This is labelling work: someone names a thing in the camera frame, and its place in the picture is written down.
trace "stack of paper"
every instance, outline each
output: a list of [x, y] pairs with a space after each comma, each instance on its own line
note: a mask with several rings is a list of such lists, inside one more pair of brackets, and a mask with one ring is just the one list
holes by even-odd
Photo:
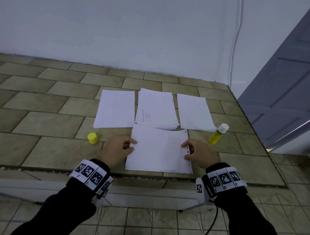
[[94, 128], [133, 127], [135, 92], [102, 90]]
[[135, 123], [165, 130], [176, 129], [179, 122], [172, 93], [141, 88]]
[[177, 98], [181, 128], [216, 131], [205, 98], [182, 94], [177, 94]]
[[191, 162], [183, 158], [189, 147], [181, 148], [188, 139], [187, 130], [167, 131], [135, 124], [131, 137], [138, 143], [130, 144], [135, 149], [128, 155], [125, 169], [193, 173]]

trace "black sleeve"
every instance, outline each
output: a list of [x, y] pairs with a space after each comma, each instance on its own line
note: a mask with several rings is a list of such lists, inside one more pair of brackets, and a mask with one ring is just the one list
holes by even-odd
[[[221, 162], [206, 169], [206, 173], [229, 167]], [[227, 212], [229, 218], [229, 234], [274, 234], [276, 231], [252, 199], [247, 195], [245, 187], [233, 188], [217, 194], [214, 204]]]
[[[110, 173], [109, 167], [103, 162], [97, 159], [91, 161]], [[91, 203], [94, 196], [89, 187], [71, 178], [65, 188], [45, 200], [32, 220], [23, 223], [11, 235], [68, 235], [96, 213], [96, 206]]]

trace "gray door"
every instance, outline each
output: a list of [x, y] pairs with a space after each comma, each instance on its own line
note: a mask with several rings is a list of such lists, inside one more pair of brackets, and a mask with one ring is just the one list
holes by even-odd
[[310, 11], [238, 102], [266, 148], [310, 120]]

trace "white glue stick cap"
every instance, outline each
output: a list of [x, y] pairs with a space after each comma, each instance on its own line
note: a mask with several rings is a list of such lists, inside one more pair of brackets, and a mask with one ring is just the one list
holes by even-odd
[[222, 134], [224, 134], [228, 129], [229, 129], [229, 126], [225, 123], [220, 125], [218, 128], [219, 132], [221, 132]]

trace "yellow bottle cap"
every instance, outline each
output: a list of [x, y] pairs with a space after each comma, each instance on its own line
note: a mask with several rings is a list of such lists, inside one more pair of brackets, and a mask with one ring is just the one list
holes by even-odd
[[89, 142], [91, 144], [95, 144], [98, 142], [98, 137], [96, 135], [96, 133], [92, 132], [92, 133], [89, 133], [88, 136], [87, 136]]

